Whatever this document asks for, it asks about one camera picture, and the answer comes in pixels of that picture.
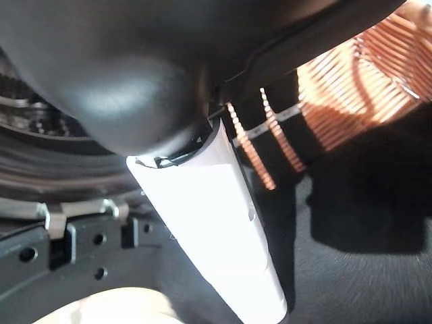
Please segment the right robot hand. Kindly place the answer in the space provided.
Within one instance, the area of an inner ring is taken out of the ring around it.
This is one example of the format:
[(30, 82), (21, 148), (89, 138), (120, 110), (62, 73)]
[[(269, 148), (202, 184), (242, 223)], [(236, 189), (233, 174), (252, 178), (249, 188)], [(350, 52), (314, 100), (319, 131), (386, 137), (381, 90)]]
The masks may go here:
[(1, 49), (42, 98), (126, 158), (180, 247), (243, 323), (288, 306), (211, 105), (233, 105), (399, 1), (2, 1)]

